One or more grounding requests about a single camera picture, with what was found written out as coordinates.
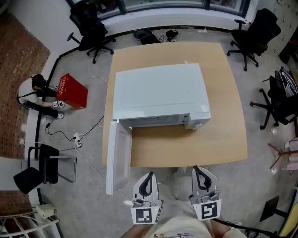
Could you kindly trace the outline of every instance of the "black folding chair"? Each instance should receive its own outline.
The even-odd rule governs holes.
[[[33,149],[40,150],[39,154],[39,170],[30,167],[30,153]],[[74,161],[74,177],[69,179],[58,173],[58,162],[61,160]],[[58,176],[64,178],[70,183],[74,183],[76,179],[76,163],[77,158],[72,155],[59,155],[59,150],[45,144],[40,147],[30,147],[28,151],[27,169],[14,176],[14,182],[19,190],[28,194],[31,190],[36,188],[41,183],[56,184]]]

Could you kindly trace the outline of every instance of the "red box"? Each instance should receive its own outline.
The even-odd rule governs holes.
[[[75,109],[86,108],[88,89],[77,80],[66,74],[61,77],[56,99],[63,101]]]

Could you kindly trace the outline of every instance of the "open microwave door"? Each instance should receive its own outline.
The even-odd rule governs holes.
[[[118,120],[111,121],[108,137],[106,193],[115,191],[129,183],[132,129]]]

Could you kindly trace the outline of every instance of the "power strip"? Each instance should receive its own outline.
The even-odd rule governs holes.
[[[81,148],[82,147],[82,143],[80,142],[80,136],[78,133],[74,134],[74,139],[75,139],[75,147],[76,148]]]

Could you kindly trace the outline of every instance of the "person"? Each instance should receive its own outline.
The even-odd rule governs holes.
[[[56,91],[47,87],[47,81],[45,81],[43,76],[41,74],[36,74],[21,84],[18,91],[17,101],[26,108],[37,110],[44,115],[49,115],[53,118],[62,119],[64,118],[64,114],[51,107],[63,107],[63,102],[56,101],[51,103],[39,99],[39,97],[43,96],[56,98],[56,94]]]
[[[216,221],[199,221],[188,197],[191,186],[185,186],[191,177],[177,171],[173,181],[172,186],[158,185],[159,199],[164,200],[158,224],[134,225],[121,238],[246,238],[240,230]]]

